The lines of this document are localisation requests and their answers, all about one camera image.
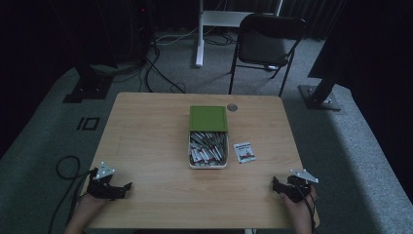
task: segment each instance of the chair backrest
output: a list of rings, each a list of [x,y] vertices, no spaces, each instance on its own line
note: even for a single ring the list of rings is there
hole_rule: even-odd
[[[256,31],[267,37],[301,41],[305,29],[306,23],[299,18],[254,13],[241,21],[239,35]]]

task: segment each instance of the small card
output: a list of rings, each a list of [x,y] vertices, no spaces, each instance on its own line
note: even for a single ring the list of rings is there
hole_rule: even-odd
[[[234,144],[234,149],[238,162],[241,164],[255,160],[255,155],[249,142],[236,143]]]

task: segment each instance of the robotic hand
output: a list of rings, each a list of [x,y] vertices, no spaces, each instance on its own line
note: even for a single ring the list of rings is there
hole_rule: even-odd
[[[301,173],[294,170],[290,171],[293,175],[287,178],[287,183],[289,183],[289,185],[280,183],[274,176],[273,191],[276,191],[279,194],[284,193],[292,202],[298,203],[311,192],[311,186],[308,180],[315,183],[318,183],[319,180],[307,173],[306,170]]]
[[[95,198],[101,199],[121,199],[125,198],[127,191],[131,190],[131,182],[123,187],[113,187],[109,184],[112,179],[114,169],[109,168],[103,162],[100,168],[94,168],[89,175],[89,185],[87,192]]]

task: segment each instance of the black chair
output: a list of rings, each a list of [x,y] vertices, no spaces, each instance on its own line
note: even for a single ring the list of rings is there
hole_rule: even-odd
[[[246,16],[240,24],[231,66],[229,95],[232,93],[236,66],[267,70],[276,68],[271,77],[273,79],[280,69],[287,65],[279,92],[281,97],[295,48],[304,37],[305,25],[302,19],[297,18],[282,18],[267,14]],[[253,65],[237,64],[238,59]]]

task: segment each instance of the green box lid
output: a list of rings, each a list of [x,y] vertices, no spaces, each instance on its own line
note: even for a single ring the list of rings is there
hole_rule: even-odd
[[[227,112],[224,106],[191,105],[191,132],[228,132]]]

